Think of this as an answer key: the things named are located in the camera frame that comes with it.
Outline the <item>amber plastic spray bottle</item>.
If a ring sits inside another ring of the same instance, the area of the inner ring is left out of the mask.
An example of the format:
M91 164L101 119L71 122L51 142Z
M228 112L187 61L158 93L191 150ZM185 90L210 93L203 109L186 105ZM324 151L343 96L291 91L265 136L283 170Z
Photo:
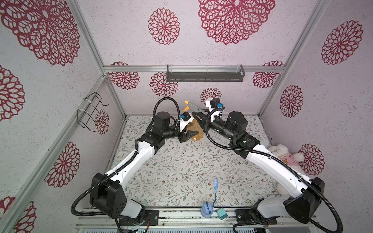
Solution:
M199 141L199 140L202 140L203 137L204 137L204 131L203 131L202 127L198 124L196 119L194 119L192 122L190 122L188 124L187 131L198 132L197 135L195 135L191 138L192 141Z

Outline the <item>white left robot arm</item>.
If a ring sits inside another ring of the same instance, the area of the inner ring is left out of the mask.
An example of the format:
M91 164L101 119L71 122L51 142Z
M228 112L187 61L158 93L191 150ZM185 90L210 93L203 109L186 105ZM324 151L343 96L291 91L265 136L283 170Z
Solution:
M188 112L184 112L173 125L170 125L170 119L167 112L157 113L151 129L136 140L135 149L106 174L97 173L93 177L92 186L96 187L89 194L93 207L112 219L129 217L143 221L145 207L126 198L124 189L127 183L165 145L166 139L176 137L180 142L186 142L199 133L186 129L194 120Z

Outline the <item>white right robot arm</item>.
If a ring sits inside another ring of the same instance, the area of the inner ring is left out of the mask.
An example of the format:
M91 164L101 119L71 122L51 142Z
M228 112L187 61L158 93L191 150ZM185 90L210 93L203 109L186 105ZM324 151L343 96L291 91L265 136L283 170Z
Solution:
M312 216L325 201L324 182L309 178L275 157L259 140L246 132L248 121L241 112L231 112L226 121L214 109L199 118L200 126L215 146L232 150L272 176L288 194L283 199L260 201L256 212L263 218L291 216L301 223L312 222Z

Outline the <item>white round clock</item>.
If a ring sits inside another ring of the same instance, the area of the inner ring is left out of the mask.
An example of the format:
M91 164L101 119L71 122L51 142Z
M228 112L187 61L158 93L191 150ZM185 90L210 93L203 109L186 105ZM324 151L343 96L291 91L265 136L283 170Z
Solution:
M128 156L128 154L129 152L126 150L119 150L113 159L112 165L117 166L120 162L122 162Z

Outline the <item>white teddy bear pink shirt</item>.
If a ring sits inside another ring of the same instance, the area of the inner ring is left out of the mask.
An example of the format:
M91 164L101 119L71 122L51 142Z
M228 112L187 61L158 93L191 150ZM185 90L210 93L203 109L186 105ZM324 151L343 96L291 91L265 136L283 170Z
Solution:
M303 162L305 160L305 157L302 153L291 154L288 148L282 144L271 146L270 148L268 148L268 150L295 171L303 175L306 174L300 166L300 162Z

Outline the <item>teal power adapter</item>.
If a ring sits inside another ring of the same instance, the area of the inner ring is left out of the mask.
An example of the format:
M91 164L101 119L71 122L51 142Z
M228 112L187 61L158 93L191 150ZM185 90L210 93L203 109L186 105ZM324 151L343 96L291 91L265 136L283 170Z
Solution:
M225 220L226 218L228 218L228 214L224 208L217 209L216 213L220 220Z

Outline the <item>black wall shelf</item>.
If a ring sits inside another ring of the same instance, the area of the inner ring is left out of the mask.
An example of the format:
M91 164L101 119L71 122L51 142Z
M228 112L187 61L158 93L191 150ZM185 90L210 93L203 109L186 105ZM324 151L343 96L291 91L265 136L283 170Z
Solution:
M166 78L175 83L242 82L246 73L240 65L234 71L173 71L167 65Z

